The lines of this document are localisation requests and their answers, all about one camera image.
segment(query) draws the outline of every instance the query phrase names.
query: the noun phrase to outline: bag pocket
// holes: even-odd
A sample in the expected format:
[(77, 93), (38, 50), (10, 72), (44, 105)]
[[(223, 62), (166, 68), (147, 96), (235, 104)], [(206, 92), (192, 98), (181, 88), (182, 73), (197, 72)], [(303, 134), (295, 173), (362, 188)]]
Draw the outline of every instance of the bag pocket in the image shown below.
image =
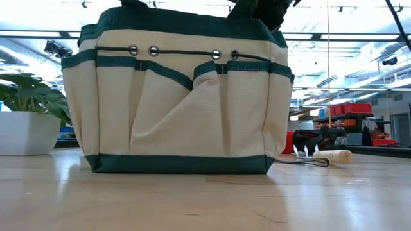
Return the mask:
[(77, 141), (85, 155), (99, 153), (96, 55), (95, 49), (86, 49), (62, 60), (70, 116)]
[(178, 84), (177, 78), (166, 78), (166, 72), (150, 71), (146, 81), (148, 75), (152, 82), (144, 86), (146, 97), (141, 97), (137, 110), (132, 154), (224, 156), (216, 71), (205, 73), (207, 80), (192, 92)]
[(129, 155), (192, 89), (183, 74), (153, 61), (97, 56), (100, 153)]
[(222, 79), (222, 101), (228, 154), (264, 155), (263, 123), (268, 96), (268, 62), (228, 61), (217, 64)]
[(294, 75), (287, 66), (270, 64), (267, 114), (263, 127), (265, 153), (276, 158), (285, 148)]

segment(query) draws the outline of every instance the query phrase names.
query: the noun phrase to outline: security camera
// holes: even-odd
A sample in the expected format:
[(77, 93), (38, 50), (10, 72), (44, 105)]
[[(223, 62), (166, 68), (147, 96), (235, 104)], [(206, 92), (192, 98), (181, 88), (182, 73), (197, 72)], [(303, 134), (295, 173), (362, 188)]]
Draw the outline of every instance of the security camera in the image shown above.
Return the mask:
[(383, 65), (396, 65), (397, 61), (398, 61), (397, 57), (394, 57), (389, 60), (383, 61)]

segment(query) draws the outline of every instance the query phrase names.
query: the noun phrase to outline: green trim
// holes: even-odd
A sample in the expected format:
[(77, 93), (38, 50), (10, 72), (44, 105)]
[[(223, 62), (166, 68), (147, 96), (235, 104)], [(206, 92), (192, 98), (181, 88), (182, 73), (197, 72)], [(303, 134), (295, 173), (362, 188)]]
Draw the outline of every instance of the green trim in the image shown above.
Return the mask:
[(291, 69), (285, 65), (268, 62), (250, 62), (250, 61), (228, 61), (227, 64), (216, 64), (214, 61), (208, 61), (194, 68), (195, 80), (202, 74), (216, 71), (217, 74), (227, 74), (227, 71), (265, 71), (268, 73), (280, 74), (290, 79), (294, 83), (294, 75)]
[(291, 72), (291, 68), (278, 63), (270, 64), (270, 73), (280, 74), (290, 79), (290, 82), (294, 84), (295, 75)]
[(120, 29), (261, 40), (273, 42), (281, 48), (287, 47), (281, 32), (271, 33), (258, 19), (226, 19), (146, 7), (106, 10), (97, 24), (82, 28), (78, 45), (86, 39), (99, 37), (104, 31)]
[(111, 155), (85, 157), (95, 173), (218, 173), (265, 174), (272, 157), (188, 157), (167, 155)]
[(211, 71), (217, 71), (216, 63), (212, 60), (197, 66), (196, 68), (194, 68), (193, 81), (195, 80), (195, 78), (199, 77), (200, 75), (209, 73)]
[(277, 40), (277, 45), (281, 48), (288, 48), (287, 42), (283, 36), (283, 33), (281, 33), (281, 31), (275, 31), (275, 32), (271, 32), (272, 36), (274, 38), (276, 38)]
[(77, 66), (78, 64), (90, 60), (95, 60), (97, 57), (97, 51), (95, 49), (88, 49), (81, 51), (78, 54), (62, 59), (62, 70)]
[(149, 60), (137, 60), (127, 56), (97, 56), (96, 67), (132, 67), (138, 71), (151, 70), (161, 76), (167, 77), (181, 84), (187, 90), (193, 90), (193, 81), (186, 75), (162, 66)]

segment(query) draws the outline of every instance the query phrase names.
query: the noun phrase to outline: bag handle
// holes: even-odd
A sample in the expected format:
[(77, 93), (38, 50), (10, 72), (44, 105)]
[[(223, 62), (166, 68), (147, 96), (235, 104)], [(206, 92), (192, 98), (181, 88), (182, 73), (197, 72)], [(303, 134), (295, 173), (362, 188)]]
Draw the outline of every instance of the bag handle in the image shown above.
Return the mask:
[[(146, 3), (139, 0), (120, 0), (122, 6), (148, 7)], [(236, 6), (231, 10), (229, 19), (251, 19), (257, 7), (258, 0), (238, 0)]]
[(122, 6), (131, 6), (131, 7), (147, 7), (147, 4), (139, 0), (120, 0)]
[(251, 19), (254, 10), (257, 8), (258, 0), (238, 0), (231, 10), (229, 19)]

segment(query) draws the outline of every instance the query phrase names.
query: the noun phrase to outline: wooden table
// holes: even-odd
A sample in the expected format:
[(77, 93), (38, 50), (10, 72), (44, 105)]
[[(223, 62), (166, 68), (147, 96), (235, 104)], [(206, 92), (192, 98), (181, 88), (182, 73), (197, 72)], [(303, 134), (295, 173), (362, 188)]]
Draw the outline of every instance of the wooden table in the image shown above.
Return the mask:
[(411, 230), (411, 160), (355, 157), (267, 175), (96, 174), (79, 149), (0, 157), (0, 230)]

